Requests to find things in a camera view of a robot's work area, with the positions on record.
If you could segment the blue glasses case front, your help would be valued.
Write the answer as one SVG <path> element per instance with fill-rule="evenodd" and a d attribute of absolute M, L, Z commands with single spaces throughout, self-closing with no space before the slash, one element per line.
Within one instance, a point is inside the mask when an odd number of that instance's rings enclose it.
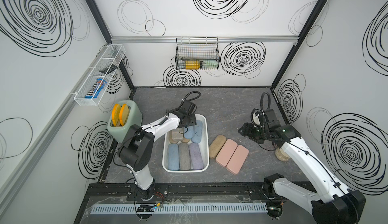
<path fill-rule="evenodd" d="M 203 123 L 200 120 L 197 120 L 196 125 L 193 126 L 193 137 L 192 142 L 193 143 L 200 143 L 202 139 L 202 130 L 203 130 Z"/>

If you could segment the grey marble glasses case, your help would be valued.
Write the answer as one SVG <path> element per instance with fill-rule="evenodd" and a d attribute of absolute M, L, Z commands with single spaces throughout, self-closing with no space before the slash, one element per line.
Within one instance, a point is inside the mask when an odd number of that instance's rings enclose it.
<path fill-rule="evenodd" d="M 172 144 L 176 144 L 178 142 L 182 142 L 184 140 L 183 133 L 179 131 L 179 129 L 174 129 L 169 132 L 169 142 Z"/>

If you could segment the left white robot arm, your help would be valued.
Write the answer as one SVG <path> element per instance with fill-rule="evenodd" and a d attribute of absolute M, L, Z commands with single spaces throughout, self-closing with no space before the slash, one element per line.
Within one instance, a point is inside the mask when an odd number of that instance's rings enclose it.
<path fill-rule="evenodd" d="M 159 120 L 129 128 L 117 155 L 130 169 L 136 184 L 135 190 L 141 199 L 152 199 L 155 191 L 155 180 L 148 166 L 154 142 L 174 129 L 194 126 L 196 108 L 193 99 L 183 99 L 177 108 L 166 111 L 165 116 Z"/>

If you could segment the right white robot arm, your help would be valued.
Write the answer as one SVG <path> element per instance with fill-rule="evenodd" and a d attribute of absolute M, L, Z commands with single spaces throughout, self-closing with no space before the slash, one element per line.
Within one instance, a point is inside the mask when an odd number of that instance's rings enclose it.
<path fill-rule="evenodd" d="M 261 145 L 270 141 L 302 170 L 314 191 L 292 183 L 281 174 L 264 179 L 263 194 L 270 200 L 284 197 L 310 213 L 318 224 L 356 224 L 366 204 L 365 196 L 339 180 L 309 149 L 291 125 L 281 125 L 272 109 L 253 109 L 251 122 L 238 133 Z"/>

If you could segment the grey fabric glasses case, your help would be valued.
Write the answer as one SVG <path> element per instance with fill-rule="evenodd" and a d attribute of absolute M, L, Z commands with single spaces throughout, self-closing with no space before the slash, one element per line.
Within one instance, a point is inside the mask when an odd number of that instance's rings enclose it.
<path fill-rule="evenodd" d="M 187 143 L 179 144 L 179 169 L 180 170 L 191 169 L 190 150 L 189 150 L 189 145 Z"/>

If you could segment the blue glasses case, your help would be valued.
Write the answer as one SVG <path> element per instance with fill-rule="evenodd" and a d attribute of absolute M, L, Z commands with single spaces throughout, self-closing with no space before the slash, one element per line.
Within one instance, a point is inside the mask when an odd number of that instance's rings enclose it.
<path fill-rule="evenodd" d="M 172 171 L 180 170 L 178 144 L 168 146 L 168 169 Z"/>
<path fill-rule="evenodd" d="M 203 130 L 203 123 L 200 120 L 197 120 L 196 125 L 193 126 L 193 137 L 192 142 L 193 143 L 200 143 L 202 139 L 202 130 Z"/>
<path fill-rule="evenodd" d="M 186 139 L 192 139 L 194 137 L 194 127 L 193 126 L 184 127 L 183 128 L 183 136 Z"/>

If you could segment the pink glasses case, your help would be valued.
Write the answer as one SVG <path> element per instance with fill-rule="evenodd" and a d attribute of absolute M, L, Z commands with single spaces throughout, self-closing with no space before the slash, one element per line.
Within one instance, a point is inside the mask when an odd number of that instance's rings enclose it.
<path fill-rule="evenodd" d="M 223 167 L 226 167 L 237 147 L 237 142 L 231 139 L 227 139 L 223 147 L 219 151 L 218 155 L 216 156 L 216 163 Z"/>
<path fill-rule="evenodd" d="M 230 161 L 226 165 L 226 169 L 232 174 L 237 175 L 245 163 L 248 155 L 249 150 L 242 145 L 238 145 Z"/>

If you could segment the purple glasses case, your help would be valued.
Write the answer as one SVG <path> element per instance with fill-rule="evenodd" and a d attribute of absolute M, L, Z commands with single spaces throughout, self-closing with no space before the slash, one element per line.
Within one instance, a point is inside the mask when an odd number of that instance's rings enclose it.
<path fill-rule="evenodd" d="M 191 164 L 193 170 L 201 170 L 204 168 L 204 163 L 202 159 L 202 154 L 200 147 L 197 143 L 191 143 L 189 145 Z"/>

